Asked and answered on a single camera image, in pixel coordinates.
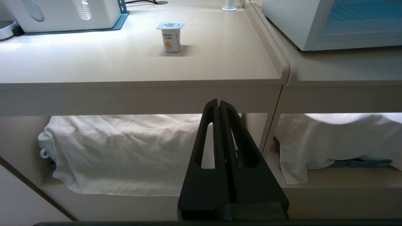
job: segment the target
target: yogurt cup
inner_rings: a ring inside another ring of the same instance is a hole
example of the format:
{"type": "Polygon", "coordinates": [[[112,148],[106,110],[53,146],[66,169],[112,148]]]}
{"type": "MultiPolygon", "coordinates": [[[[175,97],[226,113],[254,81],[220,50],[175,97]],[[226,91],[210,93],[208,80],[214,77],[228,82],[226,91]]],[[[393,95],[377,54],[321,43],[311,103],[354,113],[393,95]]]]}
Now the yogurt cup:
{"type": "Polygon", "coordinates": [[[162,30],[163,48],[165,52],[176,53],[183,48],[180,44],[180,29],[185,22],[167,21],[159,24],[156,29],[162,30]]]}

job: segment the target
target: white sheet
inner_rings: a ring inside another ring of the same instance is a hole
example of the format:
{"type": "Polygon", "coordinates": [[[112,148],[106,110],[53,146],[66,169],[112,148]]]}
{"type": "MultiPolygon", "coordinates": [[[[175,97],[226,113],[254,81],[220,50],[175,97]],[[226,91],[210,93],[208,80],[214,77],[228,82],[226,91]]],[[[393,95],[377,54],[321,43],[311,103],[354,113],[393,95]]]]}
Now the white sheet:
{"type": "MultiPolygon", "coordinates": [[[[55,178],[77,193],[178,196],[200,114],[53,116],[55,178]]],[[[212,126],[208,132],[212,136],[212,126]]],[[[213,150],[212,139],[205,150],[213,150]]],[[[204,152],[203,166],[213,165],[204,152]]]]}
{"type": "Polygon", "coordinates": [[[402,170],[402,114],[284,114],[275,136],[287,184],[306,183],[308,169],[362,155],[402,170]]]}

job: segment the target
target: cable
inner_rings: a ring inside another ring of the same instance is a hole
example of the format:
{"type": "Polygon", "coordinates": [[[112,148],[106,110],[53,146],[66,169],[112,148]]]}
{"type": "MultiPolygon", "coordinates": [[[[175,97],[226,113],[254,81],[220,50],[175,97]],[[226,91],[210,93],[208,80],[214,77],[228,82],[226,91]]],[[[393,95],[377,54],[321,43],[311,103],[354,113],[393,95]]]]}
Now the cable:
{"type": "Polygon", "coordinates": [[[128,2],[126,2],[126,4],[137,3],[137,2],[150,2],[150,3],[154,3],[155,5],[159,5],[156,0],[135,0],[135,1],[128,1],[128,2]]]}

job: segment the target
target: white cloth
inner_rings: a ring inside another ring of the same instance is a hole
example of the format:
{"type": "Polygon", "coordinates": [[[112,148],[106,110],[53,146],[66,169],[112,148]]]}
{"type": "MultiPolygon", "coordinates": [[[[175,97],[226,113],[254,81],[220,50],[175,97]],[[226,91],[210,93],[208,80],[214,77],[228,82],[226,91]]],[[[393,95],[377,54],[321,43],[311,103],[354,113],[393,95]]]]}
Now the white cloth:
{"type": "MultiPolygon", "coordinates": [[[[82,194],[178,196],[200,120],[200,114],[52,116],[45,131],[57,153],[53,177],[82,194]]],[[[205,150],[213,150],[211,140],[205,150]]],[[[203,166],[213,165],[213,153],[204,153],[203,166]]]]}
{"type": "Polygon", "coordinates": [[[287,184],[306,183],[308,169],[362,155],[402,170],[402,114],[283,114],[275,136],[287,184]]]}

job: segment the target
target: white pole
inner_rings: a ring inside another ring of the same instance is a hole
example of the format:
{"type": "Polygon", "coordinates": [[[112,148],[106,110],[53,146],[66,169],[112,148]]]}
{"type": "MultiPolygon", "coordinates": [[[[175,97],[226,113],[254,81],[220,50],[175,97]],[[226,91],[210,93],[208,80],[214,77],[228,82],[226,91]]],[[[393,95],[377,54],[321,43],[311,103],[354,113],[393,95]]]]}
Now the white pole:
{"type": "Polygon", "coordinates": [[[234,7],[234,0],[226,0],[226,6],[222,9],[225,11],[235,11],[237,8],[234,7]]]}

